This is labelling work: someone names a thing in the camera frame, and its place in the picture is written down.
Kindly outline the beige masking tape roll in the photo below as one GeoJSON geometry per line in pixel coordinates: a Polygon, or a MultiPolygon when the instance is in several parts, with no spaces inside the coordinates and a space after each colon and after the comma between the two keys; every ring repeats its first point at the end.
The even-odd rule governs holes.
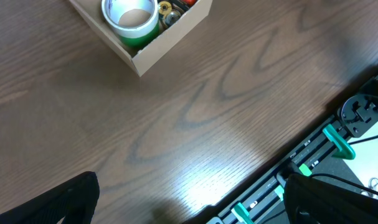
{"type": "Polygon", "coordinates": [[[137,39],[158,25],[157,0],[102,0],[102,13],[120,36],[137,39]]]}

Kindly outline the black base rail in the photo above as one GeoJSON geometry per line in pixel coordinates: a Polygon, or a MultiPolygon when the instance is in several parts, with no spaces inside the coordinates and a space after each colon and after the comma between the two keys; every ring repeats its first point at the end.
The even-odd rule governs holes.
{"type": "Polygon", "coordinates": [[[290,223],[283,202],[291,174],[378,199],[378,74],[264,171],[195,223],[290,223]]]}

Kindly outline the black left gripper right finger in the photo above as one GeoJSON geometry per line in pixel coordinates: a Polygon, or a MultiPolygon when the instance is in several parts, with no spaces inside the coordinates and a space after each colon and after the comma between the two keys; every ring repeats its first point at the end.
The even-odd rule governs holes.
{"type": "Polygon", "coordinates": [[[290,223],[378,223],[378,199],[315,177],[287,178],[283,202],[290,223]]]}

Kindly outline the brown cardboard box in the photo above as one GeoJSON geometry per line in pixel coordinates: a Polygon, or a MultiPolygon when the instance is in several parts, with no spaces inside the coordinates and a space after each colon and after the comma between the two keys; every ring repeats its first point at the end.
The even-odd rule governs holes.
{"type": "Polygon", "coordinates": [[[199,0],[171,27],[162,30],[159,20],[159,35],[148,45],[131,48],[124,45],[107,23],[101,9],[102,1],[70,0],[90,28],[138,75],[144,75],[164,54],[208,16],[212,1],[199,0]]]}

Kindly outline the black teardrop tape measure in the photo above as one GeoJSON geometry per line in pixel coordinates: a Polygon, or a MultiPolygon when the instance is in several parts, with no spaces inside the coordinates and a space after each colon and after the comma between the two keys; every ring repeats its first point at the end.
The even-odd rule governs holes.
{"type": "Polygon", "coordinates": [[[159,20],[165,29],[171,27],[185,13],[187,7],[179,0],[158,1],[159,20]]]}

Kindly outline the red stapler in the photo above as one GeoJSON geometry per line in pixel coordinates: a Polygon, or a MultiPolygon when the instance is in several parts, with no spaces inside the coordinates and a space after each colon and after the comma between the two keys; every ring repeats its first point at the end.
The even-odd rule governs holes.
{"type": "Polygon", "coordinates": [[[197,2],[197,0],[182,0],[182,2],[189,6],[189,7],[192,7],[193,5],[195,5],[195,3],[197,2]]]}

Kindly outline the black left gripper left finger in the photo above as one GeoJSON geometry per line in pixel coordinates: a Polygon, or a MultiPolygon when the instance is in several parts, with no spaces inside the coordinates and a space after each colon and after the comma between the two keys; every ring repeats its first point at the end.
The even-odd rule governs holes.
{"type": "Polygon", "coordinates": [[[0,223],[90,223],[99,196],[96,173],[86,171],[0,214],[0,223]]]}

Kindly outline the green tape roll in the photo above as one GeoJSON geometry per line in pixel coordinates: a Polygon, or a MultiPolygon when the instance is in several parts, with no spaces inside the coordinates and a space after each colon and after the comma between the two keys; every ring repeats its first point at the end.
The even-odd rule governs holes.
{"type": "Polygon", "coordinates": [[[152,42],[158,35],[159,35],[159,24],[156,24],[156,26],[151,32],[149,32],[148,34],[142,37],[128,38],[128,37],[120,36],[120,40],[127,47],[141,48],[141,47],[145,47],[150,42],[152,42]]]}

